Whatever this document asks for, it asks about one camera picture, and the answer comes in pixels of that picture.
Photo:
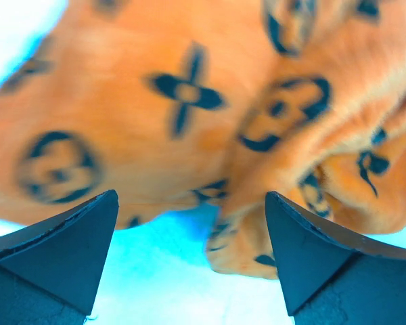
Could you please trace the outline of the orange black-patterned pillowcase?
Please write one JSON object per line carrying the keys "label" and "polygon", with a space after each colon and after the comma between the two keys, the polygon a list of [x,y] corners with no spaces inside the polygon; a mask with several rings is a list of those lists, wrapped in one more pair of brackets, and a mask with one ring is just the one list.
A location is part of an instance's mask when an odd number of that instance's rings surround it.
{"label": "orange black-patterned pillowcase", "polygon": [[116,190],[116,227],[220,207],[213,271],[278,277],[275,191],[406,226],[406,1],[70,1],[0,86],[0,219]]}

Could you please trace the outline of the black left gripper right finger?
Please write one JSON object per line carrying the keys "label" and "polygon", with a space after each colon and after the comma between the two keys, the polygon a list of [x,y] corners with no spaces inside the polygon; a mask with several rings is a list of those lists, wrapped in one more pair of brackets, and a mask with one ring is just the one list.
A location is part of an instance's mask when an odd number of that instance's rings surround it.
{"label": "black left gripper right finger", "polygon": [[295,324],[406,324],[406,249],[315,215],[277,192],[265,216]]}

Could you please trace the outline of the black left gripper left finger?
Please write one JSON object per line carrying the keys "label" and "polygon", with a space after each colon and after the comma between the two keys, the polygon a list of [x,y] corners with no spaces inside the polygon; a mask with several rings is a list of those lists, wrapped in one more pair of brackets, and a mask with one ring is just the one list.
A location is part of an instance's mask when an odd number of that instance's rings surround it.
{"label": "black left gripper left finger", "polygon": [[0,237],[0,324],[84,324],[118,214],[108,190]]}

